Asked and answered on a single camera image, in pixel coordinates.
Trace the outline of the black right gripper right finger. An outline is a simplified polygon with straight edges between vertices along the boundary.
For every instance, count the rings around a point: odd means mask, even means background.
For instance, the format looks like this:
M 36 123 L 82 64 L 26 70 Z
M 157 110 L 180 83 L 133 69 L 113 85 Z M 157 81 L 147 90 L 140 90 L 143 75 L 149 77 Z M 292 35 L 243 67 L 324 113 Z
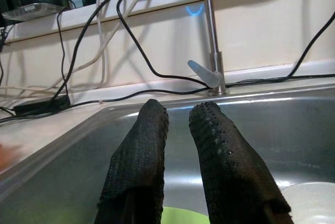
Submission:
M 210 224 L 292 224 L 265 162 L 216 103 L 194 106 L 188 122 Z

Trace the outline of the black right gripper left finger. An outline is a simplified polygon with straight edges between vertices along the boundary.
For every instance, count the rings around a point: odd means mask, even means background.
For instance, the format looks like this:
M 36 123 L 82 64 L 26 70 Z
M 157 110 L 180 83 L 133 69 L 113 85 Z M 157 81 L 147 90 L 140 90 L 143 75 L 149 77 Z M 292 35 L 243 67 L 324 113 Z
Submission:
M 169 116 L 149 99 L 112 154 L 94 224 L 161 224 Z

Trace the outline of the stainless steel sink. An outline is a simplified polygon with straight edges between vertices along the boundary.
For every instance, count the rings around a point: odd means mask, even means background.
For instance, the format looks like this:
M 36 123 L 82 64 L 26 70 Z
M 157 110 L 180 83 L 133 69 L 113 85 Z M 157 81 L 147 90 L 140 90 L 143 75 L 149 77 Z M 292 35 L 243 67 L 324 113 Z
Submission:
M 201 98 L 164 102 L 164 210 L 207 214 L 189 112 Z M 335 86 L 216 98 L 279 188 L 335 183 Z M 107 107 L 0 175 L 0 224 L 93 224 L 110 158 L 141 105 Z

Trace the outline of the green plate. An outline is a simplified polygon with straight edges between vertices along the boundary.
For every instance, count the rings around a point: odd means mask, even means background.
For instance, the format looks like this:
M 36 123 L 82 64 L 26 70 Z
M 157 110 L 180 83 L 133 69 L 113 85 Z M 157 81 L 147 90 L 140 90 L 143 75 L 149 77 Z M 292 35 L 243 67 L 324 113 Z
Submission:
M 198 212 L 164 206 L 161 224 L 210 224 L 210 221 L 208 216 Z

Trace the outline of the white bowl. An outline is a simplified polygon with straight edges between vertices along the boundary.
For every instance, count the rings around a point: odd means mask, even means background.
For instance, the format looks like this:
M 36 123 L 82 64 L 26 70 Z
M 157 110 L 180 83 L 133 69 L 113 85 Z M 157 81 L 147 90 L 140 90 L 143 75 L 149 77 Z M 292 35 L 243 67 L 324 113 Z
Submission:
M 335 224 L 335 183 L 299 183 L 282 193 L 294 224 Z

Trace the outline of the black power adapter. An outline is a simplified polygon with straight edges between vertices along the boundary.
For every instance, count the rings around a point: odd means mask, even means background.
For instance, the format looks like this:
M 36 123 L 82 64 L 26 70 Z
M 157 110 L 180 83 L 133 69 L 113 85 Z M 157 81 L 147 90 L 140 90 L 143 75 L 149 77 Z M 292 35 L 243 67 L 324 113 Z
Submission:
M 69 96 L 61 95 L 54 100 L 52 97 L 30 100 L 14 106 L 13 111 L 17 116 L 41 115 L 67 109 L 70 105 Z

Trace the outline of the steel faucet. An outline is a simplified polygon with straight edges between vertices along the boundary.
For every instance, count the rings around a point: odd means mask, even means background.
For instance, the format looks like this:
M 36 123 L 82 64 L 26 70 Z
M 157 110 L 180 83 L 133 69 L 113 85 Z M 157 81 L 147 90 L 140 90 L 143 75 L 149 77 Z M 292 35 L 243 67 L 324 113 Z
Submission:
M 211 88 L 211 93 L 215 95 L 226 94 L 224 66 L 222 53 L 219 50 L 215 12 L 213 0 L 204 0 L 206 21 L 209 35 L 210 63 L 211 69 L 207 69 L 193 60 L 188 61 L 188 66 L 200 77 L 200 79 Z

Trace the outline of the flat silver device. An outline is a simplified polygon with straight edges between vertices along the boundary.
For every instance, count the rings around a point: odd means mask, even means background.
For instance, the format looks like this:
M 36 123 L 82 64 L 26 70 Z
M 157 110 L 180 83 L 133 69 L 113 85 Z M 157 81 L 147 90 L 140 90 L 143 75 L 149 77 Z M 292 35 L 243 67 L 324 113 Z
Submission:
M 59 13 L 63 9 L 64 7 L 58 5 L 33 3 L 8 12 L 3 12 L 2 15 L 7 20 L 29 21 Z

